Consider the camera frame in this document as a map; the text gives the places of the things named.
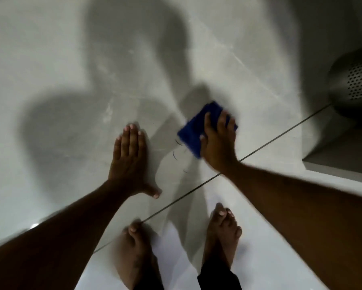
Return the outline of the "person's left hand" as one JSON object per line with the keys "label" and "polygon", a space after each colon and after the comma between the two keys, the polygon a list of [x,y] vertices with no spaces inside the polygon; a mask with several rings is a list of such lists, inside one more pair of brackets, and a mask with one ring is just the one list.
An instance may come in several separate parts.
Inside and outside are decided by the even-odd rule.
{"label": "person's left hand", "polygon": [[147,178],[148,146],[146,135],[136,125],[138,128],[138,155],[129,157],[130,124],[126,125],[120,134],[122,136],[121,157],[114,162],[112,157],[107,178],[107,182],[111,184],[113,190],[125,199],[144,193],[144,184],[150,184]]}

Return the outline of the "person's right hand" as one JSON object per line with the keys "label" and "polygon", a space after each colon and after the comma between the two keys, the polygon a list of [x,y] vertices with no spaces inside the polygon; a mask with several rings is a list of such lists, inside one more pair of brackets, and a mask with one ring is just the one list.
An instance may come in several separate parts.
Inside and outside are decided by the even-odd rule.
{"label": "person's right hand", "polygon": [[225,135],[220,135],[217,131],[212,129],[210,114],[205,114],[205,133],[210,141],[211,154],[210,156],[203,156],[203,159],[212,169],[224,176],[230,174],[231,170],[238,162],[235,153],[235,124],[235,119],[228,114],[227,133]]}

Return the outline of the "blue cleaning sponge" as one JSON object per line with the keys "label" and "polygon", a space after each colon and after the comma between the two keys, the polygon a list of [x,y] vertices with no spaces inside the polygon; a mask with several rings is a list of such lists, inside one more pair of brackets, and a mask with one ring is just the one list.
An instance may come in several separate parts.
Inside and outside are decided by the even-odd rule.
{"label": "blue cleaning sponge", "polygon": [[205,133],[205,114],[210,114],[212,129],[217,131],[218,119],[223,111],[223,107],[216,101],[212,101],[203,108],[182,127],[177,135],[192,154],[201,159],[204,156],[201,136],[207,138]]}

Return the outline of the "person's left forearm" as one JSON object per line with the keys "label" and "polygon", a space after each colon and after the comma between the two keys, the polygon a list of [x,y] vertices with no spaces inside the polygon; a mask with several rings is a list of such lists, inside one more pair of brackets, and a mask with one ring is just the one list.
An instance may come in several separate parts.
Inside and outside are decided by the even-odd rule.
{"label": "person's left forearm", "polygon": [[131,195],[128,184],[97,190],[0,246],[0,290],[74,290],[106,227]]}

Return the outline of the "person's right forearm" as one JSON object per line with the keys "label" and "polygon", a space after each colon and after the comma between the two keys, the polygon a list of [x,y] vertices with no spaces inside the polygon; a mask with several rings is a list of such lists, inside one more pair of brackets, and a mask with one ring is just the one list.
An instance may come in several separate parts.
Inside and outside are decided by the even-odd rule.
{"label": "person's right forearm", "polygon": [[233,162],[222,170],[330,290],[362,290],[362,197]]}

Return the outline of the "person's left foot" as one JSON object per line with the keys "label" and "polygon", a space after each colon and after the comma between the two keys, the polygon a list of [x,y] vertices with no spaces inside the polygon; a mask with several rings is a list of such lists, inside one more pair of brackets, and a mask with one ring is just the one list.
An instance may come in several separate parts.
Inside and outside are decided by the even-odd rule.
{"label": "person's left foot", "polygon": [[157,258],[141,220],[134,220],[122,230],[116,241],[115,256],[117,274],[128,290],[134,290],[145,274],[159,278]]}

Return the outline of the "person's foot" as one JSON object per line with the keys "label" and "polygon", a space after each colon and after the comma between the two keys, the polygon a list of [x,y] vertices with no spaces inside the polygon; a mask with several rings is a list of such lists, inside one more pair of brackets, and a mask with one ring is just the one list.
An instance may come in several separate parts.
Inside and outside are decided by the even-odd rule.
{"label": "person's foot", "polygon": [[242,229],[231,209],[217,203],[207,226],[202,266],[218,259],[231,269],[241,235]]}
{"label": "person's foot", "polygon": [[159,278],[157,258],[141,220],[134,220],[122,230],[116,241],[115,256],[117,274],[128,290],[134,290],[145,274]]}

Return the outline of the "person's right foot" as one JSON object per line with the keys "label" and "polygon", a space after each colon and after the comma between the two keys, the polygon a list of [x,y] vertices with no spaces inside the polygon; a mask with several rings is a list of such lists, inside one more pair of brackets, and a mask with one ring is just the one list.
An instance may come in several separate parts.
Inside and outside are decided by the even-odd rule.
{"label": "person's right foot", "polygon": [[231,269],[241,235],[242,229],[231,209],[217,203],[207,226],[202,266],[218,259]]}

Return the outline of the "black trousers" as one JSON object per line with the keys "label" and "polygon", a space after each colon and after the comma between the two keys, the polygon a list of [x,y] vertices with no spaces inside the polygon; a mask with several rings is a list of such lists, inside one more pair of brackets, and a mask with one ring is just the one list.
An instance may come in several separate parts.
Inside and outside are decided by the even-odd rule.
{"label": "black trousers", "polygon": [[[133,290],[164,290],[158,267],[146,265]],[[203,264],[197,277],[201,290],[242,290],[238,277],[218,258]]]}

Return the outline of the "perforated steel bin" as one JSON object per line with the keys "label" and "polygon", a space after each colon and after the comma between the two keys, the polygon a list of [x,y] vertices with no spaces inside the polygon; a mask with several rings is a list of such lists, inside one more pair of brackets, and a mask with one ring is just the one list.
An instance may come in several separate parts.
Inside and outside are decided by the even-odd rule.
{"label": "perforated steel bin", "polygon": [[362,48],[342,55],[333,63],[327,87],[334,110],[362,123]]}

